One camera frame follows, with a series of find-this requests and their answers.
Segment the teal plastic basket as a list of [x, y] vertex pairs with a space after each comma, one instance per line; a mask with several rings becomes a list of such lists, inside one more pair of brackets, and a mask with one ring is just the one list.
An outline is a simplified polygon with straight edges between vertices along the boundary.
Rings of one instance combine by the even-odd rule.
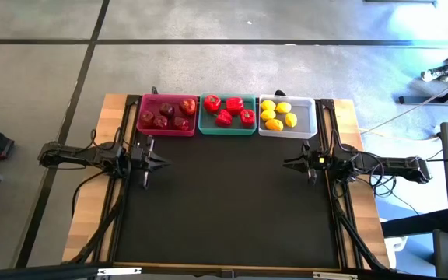
[[[204, 108], [204, 101], [207, 97], [211, 96], [211, 94], [202, 94], [199, 97], [198, 101], [198, 129], [203, 135], [252, 135], [257, 130], [257, 116], [255, 116], [254, 124], [246, 128], [242, 125], [240, 116], [233, 117], [233, 121], [230, 127], [224, 128], [219, 127], [215, 124], [216, 116], [210, 114], [207, 112], [207, 110]], [[228, 97], [234, 97], [230, 95], [216, 95], [221, 100], [221, 106], [220, 110], [224, 110], [226, 105], [225, 101], [228, 99]], [[244, 102], [244, 109], [246, 110], [252, 110], [253, 113], [257, 113], [256, 108], [256, 98], [253, 95], [241, 95], [237, 96], [241, 97]]]

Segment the white plastic basket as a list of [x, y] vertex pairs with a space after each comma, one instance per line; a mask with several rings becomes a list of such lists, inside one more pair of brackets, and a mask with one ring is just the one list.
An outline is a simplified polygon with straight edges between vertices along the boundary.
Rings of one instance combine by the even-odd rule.
[[315, 103], [312, 98], [296, 97], [296, 96], [279, 96], [279, 95], [260, 95], [259, 96], [259, 114], [264, 110], [261, 104], [270, 100], [278, 106], [281, 102], [286, 102], [291, 105], [290, 112], [297, 117], [297, 124], [295, 127], [289, 127], [285, 123], [285, 114], [276, 112], [276, 119], [283, 123], [282, 131], [274, 131], [266, 128], [265, 121], [259, 117], [259, 134], [269, 137], [280, 138], [299, 138], [309, 139], [317, 134], [317, 117]]

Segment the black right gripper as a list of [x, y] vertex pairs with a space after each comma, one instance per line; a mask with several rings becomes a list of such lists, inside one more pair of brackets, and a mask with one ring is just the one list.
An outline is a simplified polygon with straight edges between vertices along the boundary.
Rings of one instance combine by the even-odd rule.
[[283, 163], [283, 166], [286, 168], [306, 173], [308, 184], [314, 185], [317, 181], [317, 172], [330, 167], [331, 157], [322, 150], [312, 150], [309, 141], [305, 140], [302, 143], [302, 155], [284, 159]]

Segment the red bell pepper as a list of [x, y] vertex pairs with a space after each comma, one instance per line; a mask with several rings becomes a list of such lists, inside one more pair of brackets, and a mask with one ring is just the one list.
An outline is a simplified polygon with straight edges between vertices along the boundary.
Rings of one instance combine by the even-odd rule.
[[204, 98], [203, 107], [209, 114], [217, 114], [221, 106], [221, 99], [216, 95], [207, 95]]
[[236, 116], [240, 114], [241, 111], [244, 110], [244, 101], [241, 97], [230, 97], [225, 101], [226, 111], [230, 113], [232, 116]]
[[227, 110], [221, 110], [217, 113], [215, 124], [222, 128], [228, 128], [232, 125], [233, 116]]
[[240, 112], [240, 121], [244, 128], [252, 128], [255, 125], [256, 117], [253, 110], [242, 110]]

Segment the black aluminium rig frame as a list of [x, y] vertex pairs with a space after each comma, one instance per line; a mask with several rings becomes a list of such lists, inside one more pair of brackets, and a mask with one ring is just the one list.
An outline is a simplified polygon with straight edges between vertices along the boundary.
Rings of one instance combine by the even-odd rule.
[[[172, 164], [122, 181], [112, 208], [86, 245], [60, 265], [0, 270], [0, 280], [75, 280], [99, 268], [142, 268], [147, 274], [219, 277], [313, 277], [343, 272], [362, 279], [394, 279], [355, 231], [337, 187], [320, 170], [307, 175], [283, 166], [305, 139], [264, 136], [154, 136], [153, 152]], [[343, 144], [325, 131], [312, 150]]]

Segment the white metal frame bracket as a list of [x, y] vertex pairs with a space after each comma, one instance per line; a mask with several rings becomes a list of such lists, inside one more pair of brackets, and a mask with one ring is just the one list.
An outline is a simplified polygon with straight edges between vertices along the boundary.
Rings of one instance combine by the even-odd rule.
[[138, 275], [142, 273], [142, 268], [99, 268], [97, 276], [115, 275]]
[[359, 280], [357, 275], [317, 271], [313, 273], [313, 278], [321, 280]]

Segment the pink plastic basket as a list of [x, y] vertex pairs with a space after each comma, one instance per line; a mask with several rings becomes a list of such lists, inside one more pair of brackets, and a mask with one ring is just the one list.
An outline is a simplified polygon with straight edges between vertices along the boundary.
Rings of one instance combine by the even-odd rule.
[[[152, 135], [152, 136], [172, 136], [172, 137], [191, 137], [195, 133], [196, 127], [196, 117], [197, 117], [197, 108], [196, 112], [192, 116], [187, 116], [180, 111], [180, 102], [184, 99], [194, 99], [197, 105], [197, 97], [192, 95], [171, 95], [171, 94], [148, 94], [143, 95], [141, 98], [141, 105], [139, 115], [143, 110], [149, 110], [155, 114], [155, 116], [161, 115], [159, 112], [159, 107], [161, 103], [170, 103], [174, 106], [175, 114], [172, 118], [169, 119], [169, 127], [165, 130], [155, 129], [152, 126], [150, 127], [142, 127], [137, 120], [136, 128], [144, 135]], [[175, 117], [184, 117], [190, 121], [190, 129], [188, 131], [179, 131], [173, 127], [173, 119]]]

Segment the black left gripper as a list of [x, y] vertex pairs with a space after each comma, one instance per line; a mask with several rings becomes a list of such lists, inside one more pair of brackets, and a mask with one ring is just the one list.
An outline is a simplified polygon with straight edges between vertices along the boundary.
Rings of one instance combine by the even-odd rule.
[[139, 185], [145, 190], [148, 189], [148, 177], [150, 172], [155, 172], [171, 165], [171, 162], [168, 159], [158, 156], [152, 151], [153, 146], [153, 137], [149, 135], [144, 144], [137, 142], [131, 149], [132, 169], [142, 171], [142, 181]]

